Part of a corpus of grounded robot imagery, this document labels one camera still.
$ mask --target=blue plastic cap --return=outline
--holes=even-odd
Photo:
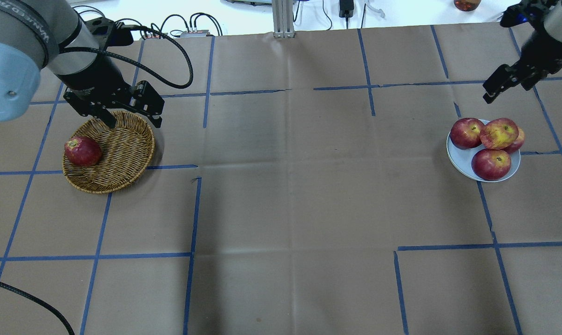
[[[30,57],[0,43],[0,121],[26,112],[40,80],[41,71]]]

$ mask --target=metal bracket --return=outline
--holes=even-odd
[[[275,38],[295,37],[293,30],[293,0],[272,0]]]

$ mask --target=cardboard surface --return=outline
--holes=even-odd
[[[61,175],[85,120],[54,103],[45,71],[25,116],[0,123],[0,278],[80,334],[562,335],[562,74],[481,99],[529,35],[494,23],[179,40],[186,90],[118,63],[165,107],[151,166],[109,195]],[[165,40],[118,51],[187,80]],[[460,174],[445,146],[458,117],[515,120],[517,174]],[[0,316],[19,301],[0,292]],[[18,308],[38,322],[0,317],[0,334],[58,331]]]

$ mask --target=wicker basket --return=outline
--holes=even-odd
[[[134,113],[116,111],[115,128],[102,121],[86,121],[72,136],[93,138],[102,157],[93,166],[75,166],[64,154],[63,174],[72,186],[87,193],[102,194],[129,186],[144,172],[155,152],[155,134],[149,123]]]

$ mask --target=apple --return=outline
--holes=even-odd
[[[521,129],[521,127],[518,128],[519,128],[519,136],[517,137],[517,139],[513,142],[513,144],[502,149],[506,151],[508,154],[512,154],[513,152],[519,150],[523,146],[523,144],[525,144],[525,132],[523,131],[523,129]]]
[[[504,150],[481,149],[471,159],[473,172],[479,178],[489,181],[506,176],[510,166],[510,155]]]
[[[494,150],[510,146],[518,136],[519,127],[514,121],[506,117],[488,122],[479,134],[483,146]]]
[[[483,122],[474,117],[459,119],[451,129],[451,141],[459,149],[478,147],[481,144],[479,134],[483,127]]]
[[[64,147],[70,163],[78,166],[95,165],[102,156],[98,143],[86,136],[74,136]]]

